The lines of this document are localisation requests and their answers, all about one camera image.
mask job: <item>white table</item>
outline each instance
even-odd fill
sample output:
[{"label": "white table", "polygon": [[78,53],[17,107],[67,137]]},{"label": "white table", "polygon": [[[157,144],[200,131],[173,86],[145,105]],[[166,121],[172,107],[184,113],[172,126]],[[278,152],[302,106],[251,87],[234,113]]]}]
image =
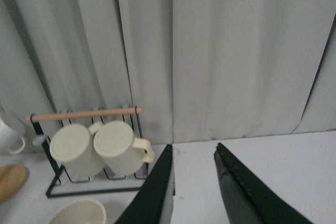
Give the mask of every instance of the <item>white table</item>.
[{"label": "white table", "polygon": [[218,142],[313,223],[335,223],[336,131],[174,144],[172,223],[229,224],[213,156]]},{"label": "white table", "polygon": [[[175,190],[171,223],[229,224],[218,185],[214,152],[223,143],[278,196],[316,224],[336,220],[336,132],[173,144]],[[165,145],[154,145],[160,155]],[[0,205],[0,223],[47,223],[64,204],[79,197],[48,199],[54,174],[44,154],[1,156],[0,166],[17,163],[29,179]],[[90,195],[101,201],[110,223],[136,192]]]},{"label": "white table", "polygon": [[[165,145],[153,145],[153,164],[164,147]],[[107,212],[108,223],[112,224],[137,194],[134,191],[48,199],[45,193],[55,174],[44,153],[0,156],[0,166],[7,164],[25,165],[29,170],[29,178],[17,194],[0,205],[1,224],[48,223],[58,209],[80,197],[95,198],[102,202]]]}]

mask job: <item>mug handle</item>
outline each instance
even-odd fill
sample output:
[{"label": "mug handle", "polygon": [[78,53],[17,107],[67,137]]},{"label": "mug handle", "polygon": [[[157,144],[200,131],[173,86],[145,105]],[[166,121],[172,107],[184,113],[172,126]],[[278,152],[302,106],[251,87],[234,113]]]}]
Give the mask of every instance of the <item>mug handle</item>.
[{"label": "mug handle", "polygon": [[23,149],[25,148],[25,146],[26,146],[26,140],[25,140],[25,138],[22,136],[22,137],[20,137],[21,138],[21,141],[22,141],[22,146],[19,148],[19,149],[17,149],[17,150],[10,150],[10,149],[7,149],[7,151],[10,153],[10,154],[12,154],[12,155],[16,155],[16,154],[19,154],[21,151],[23,151]]},{"label": "mug handle", "polygon": [[97,122],[97,123],[94,123],[93,125],[91,125],[88,129],[89,129],[91,135],[94,135],[103,126],[104,126],[104,124],[102,122]]},{"label": "mug handle", "polygon": [[154,152],[151,147],[151,142],[143,138],[135,138],[133,148],[143,149],[147,153],[142,157],[142,162],[151,163],[154,160]]}]

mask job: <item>white mug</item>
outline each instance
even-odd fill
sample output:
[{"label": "white mug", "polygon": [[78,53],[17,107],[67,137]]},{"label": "white mug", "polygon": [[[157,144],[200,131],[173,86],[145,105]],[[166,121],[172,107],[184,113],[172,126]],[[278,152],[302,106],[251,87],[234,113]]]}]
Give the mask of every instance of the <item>white mug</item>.
[{"label": "white mug", "polygon": [[91,198],[75,200],[62,207],[49,224],[106,224],[106,210],[104,205]]},{"label": "white mug", "polygon": [[105,163],[93,148],[93,135],[102,126],[98,122],[89,128],[81,124],[61,128],[51,139],[51,156],[78,175],[90,177],[98,174]]},{"label": "white mug", "polygon": [[151,143],[136,138],[132,128],[122,121],[112,121],[102,126],[94,136],[93,145],[111,170],[120,176],[131,175],[144,162],[154,160]]},{"label": "white mug", "polygon": [[[13,116],[0,114],[0,150],[7,150],[10,154],[19,154],[26,146],[23,135],[26,132],[24,124]],[[13,150],[11,146],[20,138],[22,145]]]}]

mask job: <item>black metal rack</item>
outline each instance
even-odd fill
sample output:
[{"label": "black metal rack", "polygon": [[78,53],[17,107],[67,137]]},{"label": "black metal rack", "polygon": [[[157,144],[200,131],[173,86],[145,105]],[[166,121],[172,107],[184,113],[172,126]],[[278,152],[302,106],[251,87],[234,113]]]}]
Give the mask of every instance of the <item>black metal rack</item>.
[{"label": "black metal rack", "polygon": [[[60,125],[63,127],[64,126],[64,119],[68,119],[69,123],[71,124],[72,121],[71,119],[76,119],[76,115],[79,115],[78,118],[87,118],[87,117],[91,117],[91,121],[93,123],[93,118],[94,117],[99,117],[100,120],[102,122],[103,121],[103,116],[105,115],[121,115],[123,121],[125,122],[125,116],[129,115],[130,117],[130,126],[132,127],[132,129],[134,130],[134,123],[133,123],[133,115],[135,114],[136,117],[136,122],[138,125],[138,133],[139,133],[139,137],[143,138],[142,135],[142,130],[141,130],[141,123],[140,123],[140,118],[139,118],[139,111],[140,113],[142,113],[142,108],[138,108],[137,106],[135,106],[134,108],[126,108],[126,109],[116,109],[116,110],[102,110],[102,109],[98,109],[98,112],[96,111],[95,113],[91,113],[93,116],[85,116],[83,115],[83,113],[90,113],[90,112],[77,112],[77,113],[73,113],[71,110],[67,110],[65,113],[59,113],[59,114],[53,114],[51,115],[51,119],[43,119],[43,120],[58,120],[60,122]],[[38,119],[38,116],[36,116],[35,114],[32,114],[29,117],[30,122],[32,123],[34,130],[36,132],[37,135],[44,135],[42,127],[40,125],[40,121]],[[69,175],[68,171],[66,170],[66,168],[64,167],[64,165],[58,165],[57,162],[53,159],[53,157],[50,154],[50,150],[49,150],[49,143],[50,143],[50,138],[49,136],[46,137],[46,139],[42,142],[42,148],[50,162],[50,165],[55,173],[55,176],[53,178],[53,180],[50,183],[50,186],[48,188],[48,190],[46,191],[46,196],[48,198],[55,198],[55,197],[65,197],[65,196],[79,196],[79,195],[88,195],[88,194],[103,194],[103,193],[120,193],[120,192],[125,192],[125,191],[138,191],[140,190],[141,186],[136,186],[136,187],[120,187],[120,188],[109,188],[109,189],[94,189],[94,190],[74,190],[74,191],[67,191],[64,193],[53,193],[53,190],[55,187],[62,185],[61,182],[61,176],[65,173],[66,177],[68,178],[68,180],[70,181],[70,183],[72,184],[82,184],[82,183],[89,183],[90,182],[90,177],[88,177],[85,180],[74,180],[73,178],[71,178],[71,176]],[[144,177],[139,177],[136,175],[136,173],[134,173],[134,178],[135,179],[139,179],[139,180],[146,180],[148,177],[148,163],[144,163],[142,169],[144,170]],[[105,174],[105,177],[107,180],[110,180],[111,183],[113,183],[113,181],[115,180],[122,180],[122,179],[127,179],[127,177],[114,177],[108,174],[108,172],[106,171],[106,169],[103,169],[103,172]]]}]

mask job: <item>mug rack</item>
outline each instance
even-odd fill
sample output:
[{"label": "mug rack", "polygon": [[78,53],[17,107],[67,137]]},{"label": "mug rack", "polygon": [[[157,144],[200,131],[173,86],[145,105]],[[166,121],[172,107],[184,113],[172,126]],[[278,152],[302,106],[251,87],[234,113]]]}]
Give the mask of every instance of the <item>mug rack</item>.
[{"label": "mug rack", "polygon": [[[82,112],[73,112],[71,110],[63,110],[62,112],[58,114],[48,114],[48,115],[35,115],[32,114],[31,116],[28,116],[26,120],[28,122],[31,122],[34,130],[37,135],[44,135],[42,127],[40,125],[41,121],[52,121],[52,120],[57,120],[60,122],[60,125],[63,127],[64,126],[64,120],[68,120],[69,124],[72,123],[71,119],[83,119],[83,118],[91,118],[92,124],[94,123],[94,118],[100,118],[101,122],[104,123],[103,117],[105,116],[118,116],[121,115],[123,121],[125,122],[125,116],[130,117],[130,126],[134,130],[134,123],[133,123],[133,116],[135,115],[136,117],[136,122],[138,125],[138,133],[140,138],[143,138],[142,135],[142,130],[141,130],[141,124],[140,124],[140,118],[139,114],[143,113],[143,108],[142,107],[133,107],[133,108],[123,108],[123,109],[113,109],[113,110],[103,110],[101,108],[95,108],[92,109],[91,111],[82,111]],[[55,173],[55,176],[53,180],[50,183],[50,186],[46,192],[46,196],[48,198],[55,198],[55,197],[65,197],[65,196],[79,196],[79,195],[88,195],[88,194],[103,194],[103,193],[120,193],[120,192],[125,192],[125,191],[138,191],[140,190],[141,186],[131,186],[131,187],[113,187],[113,188],[108,188],[108,189],[94,189],[94,190],[73,190],[73,191],[67,191],[67,192],[60,192],[60,193],[53,193],[53,190],[55,187],[61,186],[62,181],[61,178],[63,179],[66,177],[68,181],[71,184],[83,184],[83,183],[89,183],[91,181],[90,177],[88,177],[85,180],[75,180],[71,178],[70,173],[67,171],[67,169],[64,167],[64,165],[58,165],[57,162],[53,159],[53,157],[50,154],[49,150],[49,144],[51,140],[50,137],[47,136],[43,142],[42,142],[42,148],[49,160],[49,163]],[[148,177],[148,163],[144,163],[142,167],[144,176],[139,177],[136,173],[133,174],[134,179],[136,180],[146,180]],[[127,177],[115,177],[113,175],[109,175],[109,172],[104,168],[103,173],[105,176],[105,179],[112,182],[116,182],[117,180],[127,180]]]}]

